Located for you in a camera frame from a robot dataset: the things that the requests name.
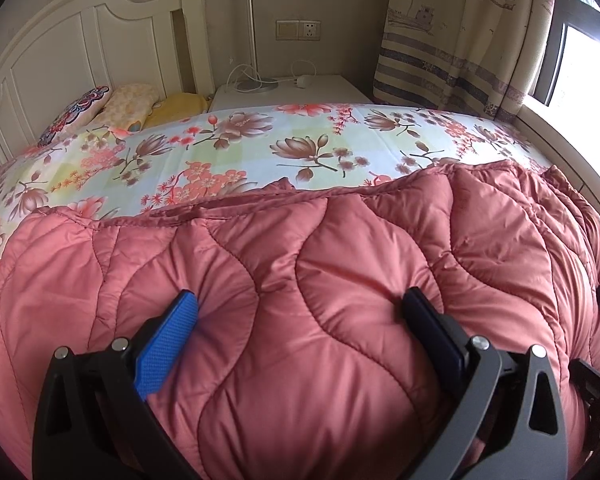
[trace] curtain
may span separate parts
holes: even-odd
[[[555,0],[389,0],[374,98],[511,121]]]

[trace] white wooden headboard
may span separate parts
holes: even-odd
[[[215,91],[205,0],[54,0],[0,57],[0,163],[19,155],[72,100],[99,85],[183,91],[174,15],[182,10],[196,92]]]

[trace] switch panel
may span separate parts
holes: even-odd
[[[298,20],[277,20],[276,21],[276,39],[277,40],[297,40],[299,39],[300,22]]]

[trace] nightstand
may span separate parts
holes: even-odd
[[[298,88],[293,81],[285,81],[269,92],[240,93],[234,88],[220,87],[211,103],[210,112],[250,108],[254,106],[308,105],[308,104],[372,104],[355,86],[339,75],[317,75],[309,88]]]

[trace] lamp base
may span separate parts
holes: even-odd
[[[261,78],[261,81],[255,81],[253,79],[247,79],[240,81],[235,87],[238,92],[248,92],[254,94],[260,94],[263,92],[269,92],[275,88],[278,88],[278,82],[275,79],[269,77]]]

